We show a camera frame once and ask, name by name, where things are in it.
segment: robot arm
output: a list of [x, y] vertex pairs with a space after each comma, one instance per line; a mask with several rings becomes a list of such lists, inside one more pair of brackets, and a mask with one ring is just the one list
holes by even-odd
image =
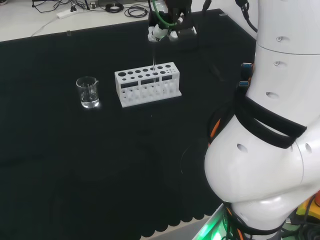
[[196, 35], [192, 12], [192, 0], [149, 0], [149, 34], [150, 42], [159, 42], [165, 36], [171, 41], [179, 37]]

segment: black tablecloth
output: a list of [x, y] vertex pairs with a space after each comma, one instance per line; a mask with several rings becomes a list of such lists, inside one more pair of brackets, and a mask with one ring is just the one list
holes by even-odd
[[[207, 120], [255, 52], [221, 13], [194, 14], [201, 51], [196, 39], [156, 46], [182, 97], [129, 108], [114, 72], [152, 65], [147, 21], [0, 43], [0, 240], [138, 240], [216, 210]], [[97, 109], [80, 104], [82, 76], [99, 80]]]

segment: orange cable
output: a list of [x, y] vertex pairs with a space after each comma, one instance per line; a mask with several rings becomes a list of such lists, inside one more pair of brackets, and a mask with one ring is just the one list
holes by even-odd
[[216, 133], [218, 127], [219, 127], [220, 120], [221, 120], [221, 118], [220, 118], [219, 121], [214, 125], [214, 128], [213, 128], [213, 130], [212, 130], [212, 132], [211, 132], [211, 134], [210, 134], [210, 137], [211, 137], [211, 138], [214, 137], [214, 135], [215, 135], [215, 133]]
[[[230, 215], [232, 216], [232, 213], [231, 211], [229, 210], [229, 208], [226, 207], [226, 209], [228, 210], [228, 212], [230, 213]], [[239, 236], [240, 236], [240, 240], [244, 240], [244, 237], [242, 236], [242, 233], [239, 229], [237, 229], [238, 233], [239, 233]]]

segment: white test tube rack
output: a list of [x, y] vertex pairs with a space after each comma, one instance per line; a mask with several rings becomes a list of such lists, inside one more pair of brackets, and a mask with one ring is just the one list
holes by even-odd
[[173, 62], [116, 71], [115, 86], [123, 108], [181, 96], [180, 72]]

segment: white table surface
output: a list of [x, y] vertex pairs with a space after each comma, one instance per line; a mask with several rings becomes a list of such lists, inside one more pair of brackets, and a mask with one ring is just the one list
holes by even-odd
[[[205, 0], [193, 0], [192, 11], [201, 11], [204, 1]], [[250, 20], [257, 26], [258, 4], [256, 0], [249, 0], [249, 2]], [[53, 9], [54, 4], [55, 2], [48, 1], [38, 8], [41, 11], [48, 11]], [[57, 13], [69, 8], [70, 4], [61, 5], [55, 11], [39, 13], [32, 7], [31, 0], [8, 0], [6, 5], [0, 6], [0, 42], [31, 37], [31, 35], [41, 29], [42, 26], [52, 21], [57, 16]], [[222, 9], [249, 34], [256, 37], [256, 33], [247, 25], [240, 8], [236, 5], [234, 0], [213, 0], [210, 9]], [[147, 16], [144, 18], [126, 17], [124, 12], [112, 14], [108, 12], [85, 11], [64, 19], [56, 19], [46, 25], [41, 31], [37, 32], [35, 36], [129, 23], [146, 19], [148, 19]]]

